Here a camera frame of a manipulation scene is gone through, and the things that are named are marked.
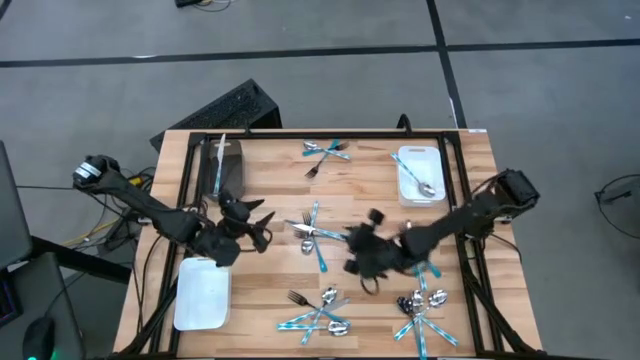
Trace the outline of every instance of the yellow cable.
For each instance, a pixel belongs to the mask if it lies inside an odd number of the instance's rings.
[[[79,243],[83,242],[85,238],[87,238],[87,237],[89,237],[91,235],[97,234],[98,232],[104,230],[105,228],[108,228],[109,226],[115,224],[116,222],[118,222],[118,219],[115,219],[113,221],[109,221],[106,224],[102,224],[102,225],[98,226],[97,228],[78,236],[75,239],[71,239],[71,240],[63,242],[62,246],[70,246],[70,245],[79,244]]]

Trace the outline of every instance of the floor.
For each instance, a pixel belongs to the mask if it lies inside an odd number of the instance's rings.
[[[7,4],[0,6],[0,138],[19,184],[70,186],[86,154],[109,154],[132,170],[153,165],[146,139],[248,78],[279,104],[288,128],[390,127],[403,112],[414,127],[486,128],[499,167],[522,169],[542,194],[514,228],[544,348],[608,359],[640,353],[640,240],[607,225],[593,197],[609,180],[638,172],[636,1],[236,0],[220,13],[168,0]],[[434,5],[441,34],[432,27]],[[522,44],[529,42],[539,49]],[[406,50],[413,45],[440,52]],[[405,50],[129,58],[375,46]],[[118,57],[129,61],[30,63]],[[20,195],[31,231],[56,242],[91,229],[102,210],[73,191]],[[630,206],[607,211],[640,234]],[[108,256],[126,261],[127,251]],[[91,277],[70,289],[88,355],[109,351],[124,291]],[[91,325],[96,307],[102,329]]]

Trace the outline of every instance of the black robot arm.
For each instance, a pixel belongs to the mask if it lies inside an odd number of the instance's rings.
[[[212,258],[218,266],[230,266],[240,254],[236,240],[249,235],[258,252],[264,252],[269,241],[264,237],[274,213],[257,224],[249,224],[250,211],[262,200],[241,202],[225,191],[219,197],[223,219],[216,225],[197,212],[172,209],[133,186],[120,173],[114,159],[104,156],[87,156],[73,173],[73,186],[87,194],[108,194],[129,205],[132,209],[151,219],[158,233],[170,241]]]
[[[522,171],[505,170],[485,184],[487,187],[462,207],[429,226],[411,227],[391,239],[374,234],[384,215],[372,209],[371,224],[350,229],[347,243],[355,260],[347,260],[345,270],[365,279],[378,277],[390,269],[405,272],[428,260],[443,238],[458,232],[469,238],[484,238],[493,231],[497,217],[515,218],[531,209],[540,197]]]

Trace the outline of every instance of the white tray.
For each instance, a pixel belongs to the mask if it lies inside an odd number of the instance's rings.
[[[206,258],[180,264],[173,326],[180,331],[217,329],[229,318],[231,271]]]
[[[403,146],[398,150],[400,160],[418,179],[431,185],[436,191],[426,197],[418,191],[416,181],[401,166],[398,168],[398,201],[409,207],[428,207],[446,197],[440,150],[431,146]]]

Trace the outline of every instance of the wooden tabletop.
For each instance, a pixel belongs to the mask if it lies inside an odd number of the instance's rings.
[[[176,205],[188,137],[189,131],[184,130],[167,131],[165,134],[151,194],[168,206]],[[460,138],[473,188],[497,172],[489,137],[485,132],[461,130]],[[273,242],[264,254],[240,255],[231,268],[232,299],[228,323],[217,330],[183,332],[179,356],[416,357],[413,332],[400,341],[394,341],[393,335],[407,323],[405,315],[398,311],[395,300],[400,295],[406,296],[411,290],[418,289],[417,279],[389,272],[388,280],[380,280],[380,294],[369,296],[362,291],[358,276],[342,270],[345,259],[351,258],[345,244],[331,239],[319,240],[329,268],[327,273],[320,273],[316,255],[302,255],[300,240],[283,223],[284,219],[300,220],[301,213],[310,211],[315,200],[320,203],[317,226],[336,231],[367,221],[371,208],[379,209],[386,215],[378,230],[381,235],[393,234],[400,223],[407,219],[414,224],[427,225],[442,217],[448,212],[446,200],[430,208],[400,206],[396,166],[389,154],[404,145],[437,148],[435,140],[352,140],[350,147],[345,150],[351,155],[351,162],[329,157],[316,178],[308,180],[304,174],[318,161],[319,156],[303,157],[300,140],[243,140],[246,175],[244,199],[265,199],[264,204],[253,212],[252,221],[276,211],[269,224],[274,233]],[[457,199],[461,201],[453,151],[448,153]],[[198,159],[196,152],[188,199],[193,197]],[[219,209],[215,204],[210,204],[208,215],[215,221],[219,220]],[[510,226],[496,226],[496,234],[514,241]],[[138,280],[141,280],[143,264],[156,237],[153,228],[146,228],[141,234],[136,253]],[[247,239],[242,239],[240,243],[245,248],[250,247]],[[143,305],[145,319],[156,307],[168,244],[168,241],[161,240],[149,259]],[[497,307],[525,342],[540,348],[517,253],[489,239],[485,256]],[[453,237],[440,243],[431,255],[431,262],[440,268],[443,276],[436,279],[428,273],[429,289],[448,291],[449,301],[442,308],[429,310],[427,318],[456,337],[460,345],[453,347],[431,329],[425,328],[429,356],[474,355]],[[297,290],[310,301],[320,304],[322,289],[328,286],[335,286],[341,296],[351,298],[349,305],[335,312],[352,322],[348,336],[331,337],[326,332],[315,332],[309,343],[302,346],[302,332],[276,331],[277,323],[309,310],[287,300],[289,289]],[[491,349],[485,312],[478,306],[485,330],[484,341],[486,347]],[[115,351],[124,348],[135,336],[137,317],[138,304],[132,277]],[[161,349],[168,347],[172,322],[173,307],[167,312]]]

